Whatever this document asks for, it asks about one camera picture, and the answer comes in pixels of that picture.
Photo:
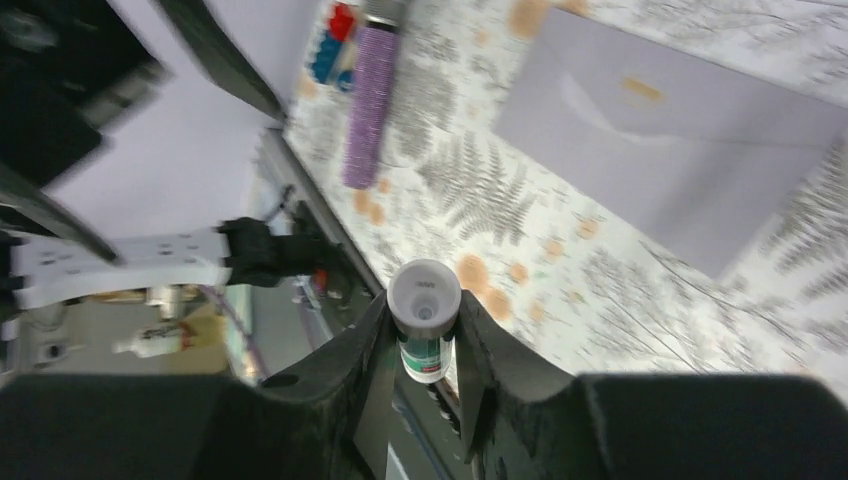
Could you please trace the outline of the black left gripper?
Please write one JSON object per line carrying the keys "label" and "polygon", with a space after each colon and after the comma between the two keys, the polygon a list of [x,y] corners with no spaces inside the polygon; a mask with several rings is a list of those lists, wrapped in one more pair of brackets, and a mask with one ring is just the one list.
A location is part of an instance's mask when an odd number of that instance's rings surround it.
{"label": "black left gripper", "polygon": [[[155,4],[216,86],[275,120],[285,118],[276,93],[205,1]],[[165,77],[107,1],[2,2],[1,204],[122,265],[107,240],[37,187],[97,150],[102,129],[145,102]]]}

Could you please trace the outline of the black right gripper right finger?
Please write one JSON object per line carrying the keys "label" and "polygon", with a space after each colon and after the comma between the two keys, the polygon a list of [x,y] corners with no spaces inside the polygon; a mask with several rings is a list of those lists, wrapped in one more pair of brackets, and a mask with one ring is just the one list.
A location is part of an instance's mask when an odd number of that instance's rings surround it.
{"label": "black right gripper right finger", "polygon": [[478,479],[843,479],[847,410],[774,374],[571,375],[464,291],[461,437]]}

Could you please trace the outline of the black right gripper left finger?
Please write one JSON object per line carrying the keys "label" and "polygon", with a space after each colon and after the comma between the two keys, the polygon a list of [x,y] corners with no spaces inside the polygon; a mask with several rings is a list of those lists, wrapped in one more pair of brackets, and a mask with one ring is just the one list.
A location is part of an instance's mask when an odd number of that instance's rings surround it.
{"label": "black right gripper left finger", "polygon": [[28,374],[1,391],[5,479],[324,479],[317,410],[222,374]]}

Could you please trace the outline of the green white glue stick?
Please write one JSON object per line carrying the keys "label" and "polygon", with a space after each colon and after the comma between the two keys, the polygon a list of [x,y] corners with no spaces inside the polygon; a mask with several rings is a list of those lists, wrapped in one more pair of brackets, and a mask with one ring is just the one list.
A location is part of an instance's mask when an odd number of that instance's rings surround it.
{"label": "green white glue stick", "polygon": [[402,365],[412,380],[427,385],[445,378],[461,297],[455,273],[436,260],[413,260],[391,278],[387,304],[398,330]]}

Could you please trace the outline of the floral patterned table mat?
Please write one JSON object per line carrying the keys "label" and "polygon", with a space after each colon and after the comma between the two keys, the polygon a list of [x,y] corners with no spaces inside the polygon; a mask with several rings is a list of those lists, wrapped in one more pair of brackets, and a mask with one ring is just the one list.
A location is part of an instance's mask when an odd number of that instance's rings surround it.
{"label": "floral patterned table mat", "polygon": [[287,139],[378,278],[448,263],[522,342],[570,371],[785,372],[847,392],[847,142],[829,147],[723,280],[711,280],[490,129],[549,11],[623,1],[417,1],[375,183],[347,188],[351,97],[314,66]]}

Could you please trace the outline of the plastic bottle with liquid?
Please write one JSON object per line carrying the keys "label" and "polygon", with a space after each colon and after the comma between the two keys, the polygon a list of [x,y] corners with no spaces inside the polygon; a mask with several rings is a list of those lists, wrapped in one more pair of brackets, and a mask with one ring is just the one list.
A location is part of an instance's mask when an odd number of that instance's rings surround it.
{"label": "plastic bottle with liquid", "polygon": [[142,328],[127,339],[115,341],[112,352],[152,358],[210,347],[221,342],[222,336],[217,327],[198,327],[188,321],[163,322]]}

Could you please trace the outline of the blue red toy car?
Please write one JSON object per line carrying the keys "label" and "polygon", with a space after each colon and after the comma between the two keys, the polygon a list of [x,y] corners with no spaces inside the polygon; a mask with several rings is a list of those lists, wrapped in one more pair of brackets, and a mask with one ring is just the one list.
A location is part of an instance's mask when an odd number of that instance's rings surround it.
{"label": "blue red toy car", "polygon": [[318,38],[307,63],[312,79],[347,93],[353,86],[358,48],[360,6],[333,1],[320,23]]}

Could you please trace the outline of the purple glitter microphone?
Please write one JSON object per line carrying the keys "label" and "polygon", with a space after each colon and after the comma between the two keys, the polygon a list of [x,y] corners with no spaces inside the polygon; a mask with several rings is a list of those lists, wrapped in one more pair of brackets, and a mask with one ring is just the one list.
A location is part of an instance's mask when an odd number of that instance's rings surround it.
{"label": "purple glitter microphone", "polygon": [[358,190],[374,184],[392,96],[407,1],[363,3],[342,179]]}

